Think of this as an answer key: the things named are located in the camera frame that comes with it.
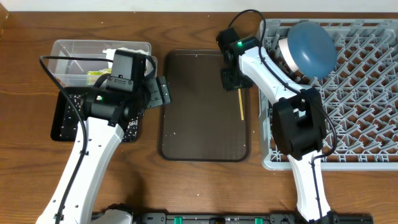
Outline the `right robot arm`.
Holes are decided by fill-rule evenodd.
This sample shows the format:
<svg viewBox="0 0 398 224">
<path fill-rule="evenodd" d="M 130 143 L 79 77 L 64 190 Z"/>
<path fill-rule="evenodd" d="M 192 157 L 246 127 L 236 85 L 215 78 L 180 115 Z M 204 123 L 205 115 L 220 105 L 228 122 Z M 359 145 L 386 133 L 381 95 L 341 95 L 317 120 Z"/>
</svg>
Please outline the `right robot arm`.
<svg viewBox="0 0 398 224">
<path fill-rule="evenodd" d="M 223 88 L 231 91 L 257 85 L 269 100 L 272 137 L 292 166 L 297 210 L 307 223 L 324 223 L 331 209 L 319 161 L 326 136 L 319 92 L 305 89 L 287 77 L 254 36 L 240 38 L 229 27 L 217 35 L 216 42 L 227 65 L 221 71 Z"/>
</svg>

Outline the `yellow green snack wrapper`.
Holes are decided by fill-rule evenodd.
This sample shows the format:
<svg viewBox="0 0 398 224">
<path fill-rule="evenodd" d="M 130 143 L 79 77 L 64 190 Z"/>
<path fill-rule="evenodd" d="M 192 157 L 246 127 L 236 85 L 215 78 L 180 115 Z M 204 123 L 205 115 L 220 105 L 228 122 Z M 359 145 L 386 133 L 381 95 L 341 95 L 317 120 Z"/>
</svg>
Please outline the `yellow green snack wrapper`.
<svg viewBox="0 0 398 224">
<path fill-rule="evenodd" d="M 88 71 L 87 72 L 87 79 L 86 79 L 86 84 L 87 85 L 94 85 L 97 79 L 107 73 L 111 73 L 110 68 L 105 68 L 102 70 L 97 70 L 97 71 Z"/>
</svg>

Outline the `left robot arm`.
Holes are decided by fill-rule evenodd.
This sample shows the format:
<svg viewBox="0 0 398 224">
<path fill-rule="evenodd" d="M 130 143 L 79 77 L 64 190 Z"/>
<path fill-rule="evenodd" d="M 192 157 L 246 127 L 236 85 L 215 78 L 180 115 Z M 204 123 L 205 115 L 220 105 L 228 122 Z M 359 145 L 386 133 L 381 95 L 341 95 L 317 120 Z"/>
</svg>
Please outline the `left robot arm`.
<svg viewBox="0 0 398 224">
<path fill-rule="evenodd" d="M 78 119 L 75 142 L 51 201 L 37 223 L 132 223 L 134 215 L 110 208 L 98 218 L 93 207 L 107 166 L 133 119 L 171 102 L 164 77 L 157 77 L 151 55 L 117 49 L 111 73 L 80 89 L 76 106 L 53 73 L 42 68 Z"/>
</svg>

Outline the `pink bowl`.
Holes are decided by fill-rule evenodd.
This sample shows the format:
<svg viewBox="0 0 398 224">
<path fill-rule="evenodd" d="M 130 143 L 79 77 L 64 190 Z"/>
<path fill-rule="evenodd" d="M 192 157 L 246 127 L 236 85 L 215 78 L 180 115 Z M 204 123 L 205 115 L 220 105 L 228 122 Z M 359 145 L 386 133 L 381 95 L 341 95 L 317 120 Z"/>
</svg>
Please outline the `pink bowl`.
<svg viewBox="0 0 398 224">
<path fill-rule="evenodd" d="M 280 39 L 278 41 L 278 45 L 280 48 L 280 52 L 287 64 L 287 66 L 290 68 L 292 72 L 296 72 L 299 68 L 297 64 L 294 62 L 292 58 L 292 54 L 290 53 L 289 50 L 289 45 L 288 45 L 288 38 Z"/>
</svg>

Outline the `dark blue plate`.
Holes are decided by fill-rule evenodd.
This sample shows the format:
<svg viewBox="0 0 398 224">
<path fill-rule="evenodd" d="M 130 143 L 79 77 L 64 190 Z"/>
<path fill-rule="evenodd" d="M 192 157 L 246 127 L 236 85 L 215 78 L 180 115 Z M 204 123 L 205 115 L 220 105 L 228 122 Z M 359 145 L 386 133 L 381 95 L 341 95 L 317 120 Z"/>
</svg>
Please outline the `dark blue plate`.
<svg viewBox="0 0 398 224">
<path fill-rule="evenodd" d="M 287 45 L 298 69 L 307 77 L 326 78 L 337 62 L 337 51 L 328 32 L 314 22 L 290 28 Z"/>
</svg>

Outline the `white tissue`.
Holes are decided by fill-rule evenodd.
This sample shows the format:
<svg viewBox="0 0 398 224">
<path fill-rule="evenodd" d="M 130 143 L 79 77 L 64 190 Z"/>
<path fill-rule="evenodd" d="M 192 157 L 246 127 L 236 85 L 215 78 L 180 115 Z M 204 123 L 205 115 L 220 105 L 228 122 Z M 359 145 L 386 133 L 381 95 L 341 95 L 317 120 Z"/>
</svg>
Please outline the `white tissue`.
<svg viewBox="0 0 398 224">
<path fill-rule="evenodd" d="M 139 54 L 144 54 L 144 55 L 150 55 L 150 53 L 148 51 L 145 51 L 145 50 L 133 50 L 133 49 L 125 48 L 125 47 L 120 47 L 120 48 L 118 48 L 118 50 L 123 50 L 123 51 L 133 52 L 133 53 L 139 53 Z M 114 58 L 114 54 L 115 54 L 116 51 L 117 51 L 117 49 L 104 49 L 102 51 L 103 57 L 106 58 L 106 59 L 112 60 Z"/>
</svg>

